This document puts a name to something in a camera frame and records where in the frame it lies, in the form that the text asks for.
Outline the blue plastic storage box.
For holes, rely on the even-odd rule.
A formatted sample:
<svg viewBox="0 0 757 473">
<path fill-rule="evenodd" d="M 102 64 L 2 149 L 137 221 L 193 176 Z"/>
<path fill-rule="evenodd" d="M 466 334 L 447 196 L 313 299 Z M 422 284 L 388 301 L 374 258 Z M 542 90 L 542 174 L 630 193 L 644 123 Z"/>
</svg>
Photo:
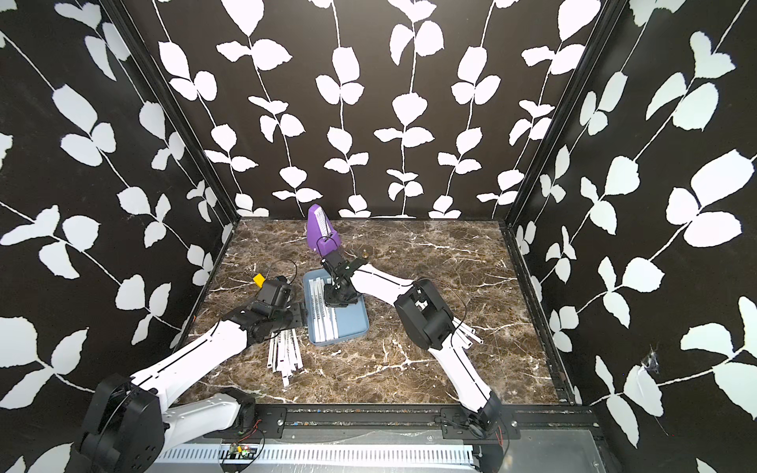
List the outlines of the blue plastic storage box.
<svg viewBox="0 0 757 473">
<path fill-rule="evenodd" d="M 325 279 L 325 284 L 331 282 L 330 276 L 323 269 L 313 270 L 306 273 L 303 277 L 303 288 L 304 288 L 305 297 L 306 297 L 306 291 L 307 291 L 307 289 L 305 288 L 305 283 L 307 283 L 307 279 L 315 279 L 315 278 Z M 307 310 L 307 326 L 308 326 L 308 331 L 309 331 L 309 316 L 308 316 L 307 305 L 306 305 L 306 310 Z M 325 340 L 324 342 L 321 342 L 321 343 L 317 342 L 314 344 L 315 346 L 333 345 L 336 343 L 341 343 L 344 341 L 357 339 L 367 334 L 370 327 L 370 323 L 369 323 L 365 301 L 363 298 L 360 298 L 356 304 L 349 305 L 348 307 L 335 307 L 335 311 L 337 313 L 337 319 L 338 319 L 339 338 L 337 340 L 330 340 L 330 341 Z"/>
</svg>

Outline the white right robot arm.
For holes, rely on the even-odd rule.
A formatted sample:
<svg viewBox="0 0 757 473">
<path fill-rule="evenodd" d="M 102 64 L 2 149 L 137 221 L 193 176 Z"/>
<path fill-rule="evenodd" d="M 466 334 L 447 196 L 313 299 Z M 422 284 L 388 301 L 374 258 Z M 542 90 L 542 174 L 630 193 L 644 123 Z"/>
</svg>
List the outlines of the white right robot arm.
<svg viewBox="0 0 757 473">
<path fill-rule="evenodd" d="M 478 439 L 498 430 L 502 403 L 473 367 L 463 322 L 430 279 L 399 278 L 363 258 L 349 260 L 340 250 L 323 256 L 321 264 L 331 277 L 325 305 L 347 307 L 368 296 L 394 307 L 408 338 L 434 357 L 455 388 L 466 412 L 465 428 Z"/>
</svg>

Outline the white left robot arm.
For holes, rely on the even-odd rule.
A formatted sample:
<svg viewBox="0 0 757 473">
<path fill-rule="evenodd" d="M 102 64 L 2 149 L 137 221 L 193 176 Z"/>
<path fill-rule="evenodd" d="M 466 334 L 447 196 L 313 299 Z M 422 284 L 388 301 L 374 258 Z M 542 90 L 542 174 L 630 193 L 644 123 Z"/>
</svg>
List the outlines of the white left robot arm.
<svg viewBox="0 0 757 473">
<path fill-rule="evenodd" d="M 205 400 L 175 402 L 209 372 L 271 335 L 299 325 L 302 308 L 283 276 L 256 277 L 258 293 L 205 334 L 131 376 L 100 382 L 72 447 L 76 472 L 144 472 L 160 454 L 220 432 L 248 439 L 260 425 L 254 396 L 224 388 Z"/>
</svg>

